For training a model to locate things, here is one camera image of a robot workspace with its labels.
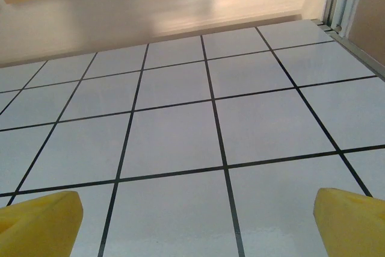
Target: floor tile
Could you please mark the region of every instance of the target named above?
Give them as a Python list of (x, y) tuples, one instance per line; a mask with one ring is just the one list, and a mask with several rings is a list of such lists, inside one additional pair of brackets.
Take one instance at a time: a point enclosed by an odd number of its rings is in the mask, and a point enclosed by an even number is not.
[(258, 29), (273, 49), (333, 40), (311, 20), (265, 25)]
[(211, 102), (134, 114), (122, 177), (215, 166), (222, 159)]
[(313, 216), (317, 191), (362, 194), (339, 156), (231, 169), (246, 257), (327, 257)]
[(237, 255), (223, 172), (119, 185), (104, 257)]
[(373, 75), (336, 42), (276, 51), (297, 85)]
[(345, 155), (373, 197), (385, 200), (385, 149)]
[(143, 72), (136, 109), (209, 99), (204, 62)]
[(295, 90), (216, 103), (229, 164), (334, 150)]
[(203, 36), (207, 58), (266, 51), (267, 45), (255, 28), (245, 28)]
[(22, 88), (44, 62), (10, 66), (0, 69), (0, 91)]
[(50, 60), (42, 70), (36, 74), (27, 87), (56, 84), (64, 81), (76, 81), (82, 77), (93, 56), (94, 54), (84, 54)]
[(77, 83), (23, 90), (0, 117), (0, 128), (54, 122), (66, 105)]
[[(71, 257), (95, 257), (98, 254), (104, 224), (111, 199), (112, 184), (84, 188), (73, 188), (77, 191), (83, 206), (83, 220), (72, 248)], [(16, 196), (13, 203), (19, 203), (60, 191), (26, 194)]]
[(129, 115), (59, 123), (22, 190), (115, 179)]
[(62, 119), (98, 116), (130, 111), (139, 73), (83, 80), (68, 104)]
[(0, 197), (0, 208), (7, 206), (10, 197)]
[(0, 93), (0, 112), (9, 104), (10, 101), (17, 95), (18, 91), (11, 91), (9, 93)]
[(292, 87), (270, 52), (209, 61), (216, 98)]
[(385, 143), (385, 83), (379, 78), (301, 89), (341, 149)]
[(187, 39), (151, 43), (147, 53), (145, 68), (168, 66), (203, 60), (202, 43), (199, 36)]
[(146, 45), (98, 52), (85, 78), (140, 70)]
[(52, 125), (0, 132), (0, 193), (16, 189), (51, 128)]

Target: yellow object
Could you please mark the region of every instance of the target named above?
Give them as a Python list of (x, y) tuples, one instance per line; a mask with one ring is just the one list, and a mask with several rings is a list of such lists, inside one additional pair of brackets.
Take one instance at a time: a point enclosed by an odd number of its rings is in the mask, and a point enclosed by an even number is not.
[(385, 201), (322, 188), (314, 217), (329, 257), (385, 256)]
[(0, 209), (0, 257), (68, 257), (83, 218), (77, 192)]

